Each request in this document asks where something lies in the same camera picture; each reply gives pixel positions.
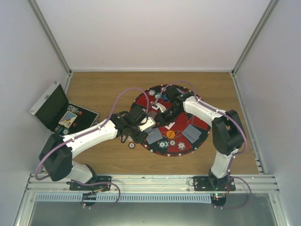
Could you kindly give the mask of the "eight of diamonds card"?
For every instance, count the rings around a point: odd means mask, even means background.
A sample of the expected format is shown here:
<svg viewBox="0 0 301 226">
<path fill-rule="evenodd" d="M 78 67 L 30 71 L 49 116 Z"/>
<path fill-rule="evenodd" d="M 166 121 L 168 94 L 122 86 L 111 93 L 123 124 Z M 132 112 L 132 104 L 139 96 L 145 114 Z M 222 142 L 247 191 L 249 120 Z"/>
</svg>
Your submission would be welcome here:
<svg viewBox="0 0 301 226">
<path fill-rule="evenodd" d="M 172 122 L 172 123 L 166 125 L 165 128 L 166 128 L 167 130 L 170 130 L 174 125 L 175 125 L 175 122 Z"/>
</svg>

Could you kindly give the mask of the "orange 100 chip stack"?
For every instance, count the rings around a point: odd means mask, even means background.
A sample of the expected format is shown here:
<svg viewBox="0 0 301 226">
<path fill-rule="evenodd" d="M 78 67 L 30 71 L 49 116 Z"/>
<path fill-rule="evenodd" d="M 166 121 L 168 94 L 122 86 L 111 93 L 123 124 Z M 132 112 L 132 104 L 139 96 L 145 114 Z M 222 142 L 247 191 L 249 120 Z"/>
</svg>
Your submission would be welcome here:
<svg viewBox="0 0 301 226">
<path fill-rule="evenodd" d="M 134 149 L 134 148 L 135 148 L 135 143 L 134 143 L 134 142 L 130 142 L 130 143 L 128 144 L 128 148 L 129 148 L 129 149 Z"/>
</svg>

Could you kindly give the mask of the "orange big blind button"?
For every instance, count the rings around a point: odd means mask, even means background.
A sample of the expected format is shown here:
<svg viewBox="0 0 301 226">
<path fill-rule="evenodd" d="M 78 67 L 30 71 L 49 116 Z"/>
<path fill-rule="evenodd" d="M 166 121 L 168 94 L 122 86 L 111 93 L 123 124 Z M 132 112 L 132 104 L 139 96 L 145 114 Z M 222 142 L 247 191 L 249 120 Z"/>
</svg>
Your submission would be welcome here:
<svg viewBox="0 0 301 226">
<path fill-rule="evenodd" d="M 169 139 L 173 139 L 175 137 L 175 132 L 173 130 L 169 130 L 169 131 L 166 132 L 166 136 Z"/>
</svg>

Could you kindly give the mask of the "green 50 chip top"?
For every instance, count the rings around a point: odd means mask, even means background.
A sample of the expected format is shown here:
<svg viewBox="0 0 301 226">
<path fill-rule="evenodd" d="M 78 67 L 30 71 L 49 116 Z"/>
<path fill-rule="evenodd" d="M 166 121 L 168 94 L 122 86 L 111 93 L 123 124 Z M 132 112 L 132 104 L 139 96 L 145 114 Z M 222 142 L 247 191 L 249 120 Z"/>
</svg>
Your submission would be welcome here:
<svg viewBox="0 0 301 226">
<path fill-rule="evenodd" d="M 157 99 L 160 99 L 160 98 L 162 98 L 162 94 L 160 94 L 160 93 L 157 93 L 156 95 L 155 95 L 155 98 Z"/>
</svg>

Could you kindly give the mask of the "green 50 chip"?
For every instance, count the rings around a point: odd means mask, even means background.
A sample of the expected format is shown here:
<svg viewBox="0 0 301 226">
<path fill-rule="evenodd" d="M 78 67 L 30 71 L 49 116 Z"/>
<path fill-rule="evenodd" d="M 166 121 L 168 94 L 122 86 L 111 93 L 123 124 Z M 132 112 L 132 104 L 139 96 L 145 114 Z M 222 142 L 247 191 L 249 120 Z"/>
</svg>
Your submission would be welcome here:
<svg viewBox="0 0 301 226">
<path fill-rule="evenodd" d="M 160 141 L 159 143 L 158 143 L 158 146 L 160 147 L 160 148 L 168 148 L 169 147 L 169 142 L 168 141 Z"/>
<path fill-rule="evenodd" d="M 157 99 L 160 99 L 160 98 L 162 98 L 162 94 L 160 94 L 160 93 L 157 93 L 156 95 L 155 95 L 155 98 Z"/>
</svg>

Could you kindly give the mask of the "green 50 chip bottom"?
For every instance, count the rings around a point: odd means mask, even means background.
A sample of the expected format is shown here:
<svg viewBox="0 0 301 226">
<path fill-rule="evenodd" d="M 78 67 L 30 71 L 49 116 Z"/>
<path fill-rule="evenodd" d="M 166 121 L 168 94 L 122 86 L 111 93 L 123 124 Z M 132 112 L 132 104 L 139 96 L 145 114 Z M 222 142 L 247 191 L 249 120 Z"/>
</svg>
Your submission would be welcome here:
<svg viewBox="0 0 301 226">
<path fill-rule="evenodd" d="M 169 147 L 169 142 L 168 141 L 160 141 L 159 143 L 158 143 L 158 146 L 160 147 L 160 148 L 168 148 Z"/>
</svg>

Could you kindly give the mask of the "blue 10 chip bottom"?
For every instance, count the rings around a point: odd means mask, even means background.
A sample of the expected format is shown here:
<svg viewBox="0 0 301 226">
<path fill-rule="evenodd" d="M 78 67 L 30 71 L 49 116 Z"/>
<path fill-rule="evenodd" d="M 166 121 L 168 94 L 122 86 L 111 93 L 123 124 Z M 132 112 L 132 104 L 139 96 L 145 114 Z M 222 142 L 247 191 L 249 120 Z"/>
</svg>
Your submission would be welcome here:
<svg viewBox="0 0 301 226">
<path fill-rule="evenodd" d="M 180 143 L 178 143 L 178 149 L 180 149 L 180 150 L 184 150 L 185 149 L 185 143 L 184 142 L 180 142 Z"/>
</svg>

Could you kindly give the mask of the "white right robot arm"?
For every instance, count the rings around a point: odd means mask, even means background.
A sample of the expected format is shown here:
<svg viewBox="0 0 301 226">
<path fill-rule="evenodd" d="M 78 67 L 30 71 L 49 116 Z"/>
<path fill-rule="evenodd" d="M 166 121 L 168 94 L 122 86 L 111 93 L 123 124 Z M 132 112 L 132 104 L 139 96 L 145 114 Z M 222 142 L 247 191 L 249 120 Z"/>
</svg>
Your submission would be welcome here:
<svg viewBox="0 0 301 226">
<path fill-rule="evenodd" d="M 224 111 L 215 108 L 192 92 L 170 96 L 169 100 L 171 107 L 161 110 L 155 116 L 158 126 L 166 126 L 181 113 L 186 112 L 211 127 L 216 156 L 208 172 L 208 185 L 212 190 L 220 190 L 226 182 L 230 181 L 230 166 L 233 159 L 243 153 L 238 150 L 241 146 L 244 146 L 244 150 L 247 149 L 246 134 L 238 113 L 234 110 Z"/>
</svg>

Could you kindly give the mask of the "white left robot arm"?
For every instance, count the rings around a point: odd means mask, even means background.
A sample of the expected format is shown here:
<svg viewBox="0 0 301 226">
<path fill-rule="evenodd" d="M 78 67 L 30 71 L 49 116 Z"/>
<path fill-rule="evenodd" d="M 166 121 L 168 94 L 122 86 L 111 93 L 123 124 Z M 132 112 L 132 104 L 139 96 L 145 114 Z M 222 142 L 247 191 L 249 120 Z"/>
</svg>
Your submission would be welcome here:
<svg viewBox="0 0 301 226">
<path fill-rule="evenodd" d="M 40 163 L 35 171 L 37 180 L 51 178 L 60 181 L 64 178 L 79 181 L 86 190 L 96 187 L 97 179 L 87 165 L 73 159 L 83 151 L 107 140 L 129 136 L 139 144 L 146 139 L 146 129 L 152 128 L 155 121 L 148 115 L 139 116 L 136 121 L 130 114 L 112 114 L 110 118 L 83 131 L 64 137 L 52 134 L 44 145 Z"/>
</svg>

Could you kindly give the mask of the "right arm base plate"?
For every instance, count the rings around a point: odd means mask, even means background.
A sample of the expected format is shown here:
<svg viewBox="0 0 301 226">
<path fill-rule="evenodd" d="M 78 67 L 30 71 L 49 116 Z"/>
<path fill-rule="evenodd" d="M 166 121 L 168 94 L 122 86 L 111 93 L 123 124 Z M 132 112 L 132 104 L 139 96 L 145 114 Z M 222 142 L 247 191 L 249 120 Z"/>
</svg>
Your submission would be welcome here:
<svg viewBox="0 0 301 226">
<path fill-rule="evenodd" d="M 236 186 L 233 179 L 229 180 L 227 176 L 214 179 L 210 176 L 193 176 L 188 180 L 188 184 L 199 192 L 227 192 L 235 191 Z"/>
</svg>

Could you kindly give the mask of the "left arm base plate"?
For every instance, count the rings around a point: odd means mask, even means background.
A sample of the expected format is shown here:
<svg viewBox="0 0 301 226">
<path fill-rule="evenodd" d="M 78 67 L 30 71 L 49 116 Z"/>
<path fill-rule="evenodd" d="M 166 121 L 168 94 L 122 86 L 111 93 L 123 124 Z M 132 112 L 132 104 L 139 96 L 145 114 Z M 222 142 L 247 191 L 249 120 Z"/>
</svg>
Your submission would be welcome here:
<svg viewBox="0 0 301 226">
<path fill-rule="evenodd" d="M 89 191 L 89 192 L 104 192 L 109 191 L 111 188 L 111 176 L 94 176 L 86 185 L 79 184 L 73 180 L 66 182 L 71 191 Z"/>
</svg>

